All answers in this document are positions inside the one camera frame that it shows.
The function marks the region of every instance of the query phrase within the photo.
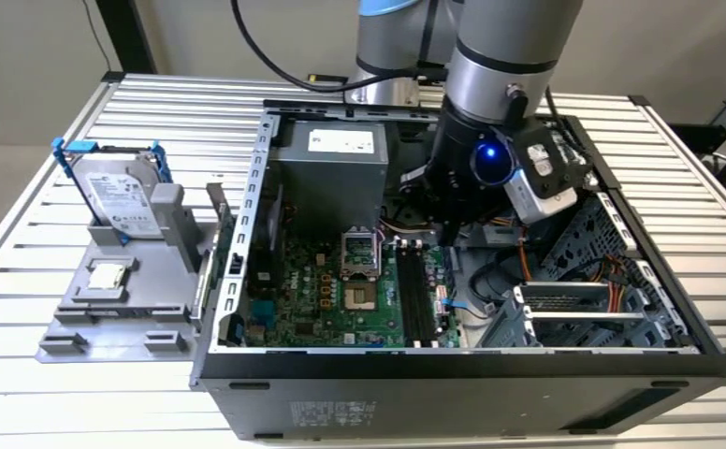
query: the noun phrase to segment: white wall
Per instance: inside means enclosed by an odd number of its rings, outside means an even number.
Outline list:
[[[161,72],[275,78],[240,40],[228,0],[137,3]],[[288,71],[352,72],[356,0],[243,0],[241,9]],[[80,0],[0,0],[0,143],[61,134],[104,71]],[[670,120],[706,120],[726,98],[726,0],[585,0],[553,81],[557,91],[645,94]]]
[[[168,68],[273,79],[244,46],[228,3],[141,2],[163,29]],[[290,72],[352,72],[356,0],[243,0],[240,7],[259,45]],[[585,0],[553,87],[645,94],[669,120],[708,120],[726,99],[726,0]]]
[[[113,67],[100,13],[92,17]],[[80,0],[0,0],[0,144],[48,144],[105,72]]]

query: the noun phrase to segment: hard drive label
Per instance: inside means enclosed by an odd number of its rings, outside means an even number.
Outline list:
[[[96,207],[108,217],[111,225],[129,237],[159,237],[161,229],[139,180],[115,173],[88,173],[85,179]]]

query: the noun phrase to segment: motherboard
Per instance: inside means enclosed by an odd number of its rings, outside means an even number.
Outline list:
[[[447,288],[442,250],[398,241],[364,233],[338,242],[287,239],[281,286],[252,301],[247,345],[459,347],[438,297]],[[404,265],[406,258],[415,262]]]

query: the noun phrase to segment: black metal panel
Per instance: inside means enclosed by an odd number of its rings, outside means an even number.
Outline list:
[[[128,73],[157,73],[135,0],[96,0],[116,56]]]
[[[726,130],[722,126],[696,123],[669,123],[667,125],[690,151],[698,155],[712,154],[726,141]]]

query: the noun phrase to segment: wire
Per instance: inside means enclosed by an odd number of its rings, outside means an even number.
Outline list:
[[[105,58],[105,65],[108,67],[108,72],[113,71],[113,68],[111,67],[111,60],[108,59],[108,55],[105,53],[105,48],[103,48],[103,42],[100,42],[100,38],[97,37],[97,30],[93,28],[93,20],[91,19],[91,9],[88,8],[88,2],[85,0],[81,0],[85,8],[85,16],[88,17],[88,26],[91,27],[91,34],[93,35],[93,40],[97,41],[97,47],[100,47],[100,53],[103,54],[103,57]]]
[[[257,46],[257,43],[255,42],[255,40],[252,39],[252,36],[249,35],[249,30],[247,29],[247,24],[243,21],[243,17],[240,16],[239,0],[229,0],[229,6],[233,9],[233,18],[236,19],[236,25],[239,26],[239,31],[240,31],[240,35],[243,36],[243,40],[247,42],[247,45],[249,46],[249,49],[255,53],[259,60],[279,75],[280,78],[283,78],[284,80],[291,82],[295,86],[300,87],[302,89],[307,91],[328,93],[328,94],[338,93],[338,92],[347,92],[360,87],[368,86],[370,84],[375,84],[380,81],[392,80],[394,78],[415,78],[419,76],[418,68],[406,68],[402,70],[394,70],[390,75],[378,75],[366,80],[351,82],[342,86],[319,86],[319,85],[311,84],[310,82],[300,80],[298,77],[288,74],[281,68],[279,68],[279,66],[268,58],[268,56],[265,55],[265,53]]]
[[[422,232],[432,231],[431,227],[412,227],[400,223],[392,224],[382,217],[379,219],[379,223],[382,223],[391,231],[398,232],[399,234],[420,234]]]
[[[590,267],[597,262],[601,262],[602,260],[603,260],[603,257],[599,257],[595,259],[590,259],[586,262],[582,262],[578,266],[575,266],[573,269],[570,269],[566,273],[561,275],[561,277],[558,278],[558,281],[570,281],[574,278],[574,276],[581,273],[583,269]]]
[[[567,133],[567,128],[563,124],[563,119],[561,119],[561,114],[558,114],[558,107],[554,104],[554,98],[551,96],[551,89],[546,85],[546,91],[545,91],[545,97],[546,97],[546,106],[549,107],[549,112],[551,112],[551,119],[554,120],[554,123],[557,124],[558,131],[561,132],[561,136],[563,136],[565,143],[567,143],[569,147],[578,151],[579,155],[583,157],[585,162],[590,163],[590,153],[585,150],[583,146],[574,141],[574,138]]]
[[[533,275],[529,272],[529,263],[526,262],[525,239],[526,239],[526,226],[522,227],[522,236],[518,238],[518,257],[522,262],[522,273],[525,274],[525,281],[531,281]]]
[[[598,282],[602,280],[603,268],[605,268],[605,261],[602,260],[602,264],[599,265],[599,271],[597,271],[597,273],[593,275],[593,278],[590,278],[591,282]]]
[[[721,161],[726,162],[726,155],[721,154],[720,152],[714,152],[713,154],[710,154],[710,157],[713,158],[713,164],[716,167],[713,170],[713,174],[716,175],[721,169],[721,164],[717,162],[717,160],[720,159]]]
[[[487,317],[485,315],[480,315],[479,313],[476,313],[475,311],[472,311],[468,307],[459,307],[459,306],[451,306],[454,309],[456,309],[458,311],[467,311],[471,316],[474,318],[476,318],[478,320],[486,320]]]
[[[522,280],[513,276],[513,274],[510,274],[502,267],[502,263],[517,253],[517,251],[518,248],[510,248],[507,250],[502,250],[501,252],[494,252],[494,260],[485,263],[479,268],[476,268],[468,276],[468,291],[471,292],[474,297],[482,302],[495,304],[502,304],[505,302],[505,299],[502,297],[486,297],[482,293],[479,293],[479,290],[476,289],[476,283],[479,281],[479,278],[487,276],[490,272],[495,271],[502,276],[506,283],[509,283],[510,285],[518,285],[519,283],[522,283]],[[487,278],[486,282],[487,287],[490,288],[490,290],[493,290],[493,293],[499,296],[501,293],[493,287]]]

